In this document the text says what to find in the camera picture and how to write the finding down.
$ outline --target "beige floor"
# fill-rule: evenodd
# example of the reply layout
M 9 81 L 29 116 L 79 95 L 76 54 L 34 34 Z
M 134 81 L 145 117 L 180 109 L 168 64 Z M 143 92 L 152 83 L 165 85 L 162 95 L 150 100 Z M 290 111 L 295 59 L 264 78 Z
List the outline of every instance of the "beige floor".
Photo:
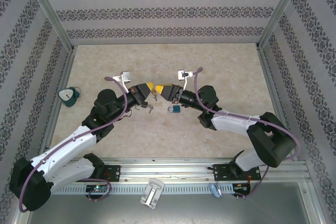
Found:
M 174 83 L 177 70 L 204 71 L 199 75 L 199 87 L 214 86 L 218 105 L 231 112 L 260 115 L 273 112 L 271 100 L 254 44 L 173 44 L 173 45 L 99 45 L 79 46 L 68 86 L 80 87 L 77 103 L 62 106 L 53 136 L 52 146 L 70 135 L 90 113 L 97 94 L 102 89 L 118 87 L 104 81 L 123 70 L 131 72 L 127 87 L 144 82 Z M 187 89 L 193 90 L 193 78 Z M 94 147 L 81 153 L 94 152 L 99 157 L 121 158 L 206 158 L 233 157 L 251 147 L 250 140 L 235 133 L 203 128 L 194 109 L 169 113 L 171 104 L 159 95 L 155 102 L 147 99 L 154 110 L 132 110 L 130 118 L 117 122 L 113 131 Z

